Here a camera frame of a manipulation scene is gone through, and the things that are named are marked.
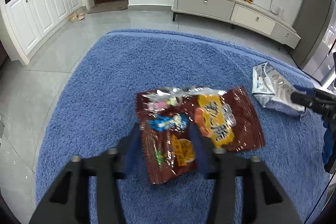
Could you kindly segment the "blue white gloved right hand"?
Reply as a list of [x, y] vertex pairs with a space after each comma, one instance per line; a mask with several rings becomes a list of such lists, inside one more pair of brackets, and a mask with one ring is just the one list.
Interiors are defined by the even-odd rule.
[[329, 159], [331, 155], [333, 154], [333, 146], [335, 142], [335, 133], [331, 129], [331, 125], [329, 122], [324, 121], [323, 122], [324, 128], [326, 128], [326, 131], [323, 136], [323, 151], [322, 151], [322, 159], [323, 163], [327, 164], [329, 162]]

